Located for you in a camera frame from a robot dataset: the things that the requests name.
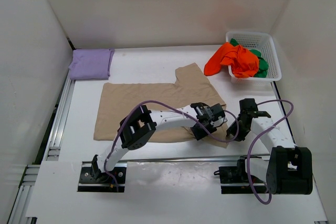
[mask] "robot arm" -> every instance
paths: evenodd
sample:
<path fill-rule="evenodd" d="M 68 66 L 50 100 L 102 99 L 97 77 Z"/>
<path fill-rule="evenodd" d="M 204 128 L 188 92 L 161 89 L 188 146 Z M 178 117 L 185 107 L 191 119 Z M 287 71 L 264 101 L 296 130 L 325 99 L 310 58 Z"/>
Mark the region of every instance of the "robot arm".
<path fill-rule="evenodd" d="M 206 129 L 213 133 L 217 127 L 226 122 L 225 113 L 220 104 L 208 106 L 204 103 L 193 103 L 178 109 L 196 119 Z M 139 107 L 129 118 L 125 128 L 117 139 L 114 151 L 106 163 L 106 170 L 114 169 L 116 163 L 129 151 L 143 147 L 155 131 L 167 130 L 176 127 L 190 127 L 195 138 L 200 140 L 207 133 L 190 118 L 174 111 L 151 111 L 145 105 Z M 92 160 L 92 175 L 98 178 L 104 171 L 104 162 L 111 151 L 109 146 L 102 154 L 96 155 Z"/>
<path fill-rule="evenodd" d="M 273 127 L 274 122 L 265 111 L 258 111 L 254 99 L 240 101 L 239 133 L 236 141 L 243 141 L 249 131 L 256 135 Z M 232 124 L 227 134 L 236 134 Z M 310 194 L 312 192 L 312 159 L 308 148 L 298 147 L 286 138 L 277 127 L 264 134 L 260 140 L 270 153 L 270 160 L 250 159 L 250 173 L 264 181 L 272 194 Z M 238 161 L 242 176 L 246 175 L 247 159 Z"/>

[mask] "white wall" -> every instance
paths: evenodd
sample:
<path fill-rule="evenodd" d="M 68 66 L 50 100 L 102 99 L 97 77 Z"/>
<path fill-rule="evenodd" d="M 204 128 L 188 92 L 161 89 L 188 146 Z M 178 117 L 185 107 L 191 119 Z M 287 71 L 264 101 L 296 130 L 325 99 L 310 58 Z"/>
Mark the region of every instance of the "white wall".
<path fill-rule="evenodd" d="M 270 32 L 287 0 L 49 0 L 77 48 L 222 44 Z"/>
<path fill-rule="evenodd" d="M 313 173 L 336 223 L 336 0 L 290 0 L 272 31 L 281 64 L 281 98 L 295 140 L 313 153 Z"/>
<path fill-rule="evenodd" d="M 70 61 L 46 0 L 0 0 L 0 223 L 35 159 Z"/>

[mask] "white basket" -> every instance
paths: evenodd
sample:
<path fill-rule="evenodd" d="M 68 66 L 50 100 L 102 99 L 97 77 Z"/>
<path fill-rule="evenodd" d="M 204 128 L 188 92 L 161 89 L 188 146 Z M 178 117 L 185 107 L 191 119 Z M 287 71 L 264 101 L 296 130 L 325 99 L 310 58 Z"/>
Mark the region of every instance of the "white basket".
<path fill-rule="evenodd" d="M 268 63 L 266 78 L 236 78 L 232 74 L 231 66 L 229 66 L 229 74 L 232 83 L 250 83 L 253 85 L 263 85 L 281 79 L 281 70 L 278 61 L 277 52 L 272 37 L 266 33 L 258 33 L 254 31 L 228 31 L 226 33 L 226 41 L 234 38 L 240 45 L 247 49 L 256 49 L 261 52 L 261 56 Z"/>

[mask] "orange cloth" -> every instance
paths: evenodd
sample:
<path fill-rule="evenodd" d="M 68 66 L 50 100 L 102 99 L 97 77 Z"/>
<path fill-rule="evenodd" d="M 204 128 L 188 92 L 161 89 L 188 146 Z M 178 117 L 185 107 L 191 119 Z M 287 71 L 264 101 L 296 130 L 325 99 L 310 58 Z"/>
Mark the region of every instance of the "orange cloth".
<path fill-rule="evenodd" d="M 224 43 L 210 58 L 204 67 L 204 75 L 212 76 L 221 70 L 221 66 L 231 65 L 232 73 L 237 78 L 253 77 L 259 70 L 259 59 L 248 49 L 238 45 Z"/>

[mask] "purple towel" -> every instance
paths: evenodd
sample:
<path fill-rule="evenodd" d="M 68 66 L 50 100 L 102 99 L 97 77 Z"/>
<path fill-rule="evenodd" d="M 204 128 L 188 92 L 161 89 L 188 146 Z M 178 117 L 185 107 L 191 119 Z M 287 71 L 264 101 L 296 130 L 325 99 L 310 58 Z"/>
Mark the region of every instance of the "purple towel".
<path fill-rule="evenodd" d="M 114 49 L 77 49 L 69 66 L 71 80 L 107 80 Z"/>

